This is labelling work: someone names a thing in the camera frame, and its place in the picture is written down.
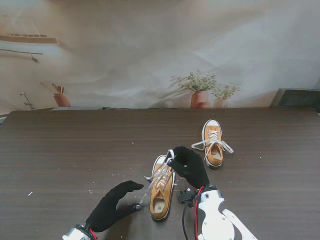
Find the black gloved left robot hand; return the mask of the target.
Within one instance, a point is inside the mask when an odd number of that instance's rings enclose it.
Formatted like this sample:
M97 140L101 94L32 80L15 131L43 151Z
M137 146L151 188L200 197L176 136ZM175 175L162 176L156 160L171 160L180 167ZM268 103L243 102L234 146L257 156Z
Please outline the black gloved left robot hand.
M138 212L142 208L139 203L121 207L117 207L117 204L127 193L141 190L143 187L143 184L128 180L112 188L89 215L85 227L95 233L101 233L123 218Z

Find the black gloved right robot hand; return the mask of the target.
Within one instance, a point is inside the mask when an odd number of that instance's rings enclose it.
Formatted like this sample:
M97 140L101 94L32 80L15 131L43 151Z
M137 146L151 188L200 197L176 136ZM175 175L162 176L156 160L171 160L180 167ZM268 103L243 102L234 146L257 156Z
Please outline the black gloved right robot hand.
M174 159L168 165L196 189L210 184L202 157L185 146L173 149Z

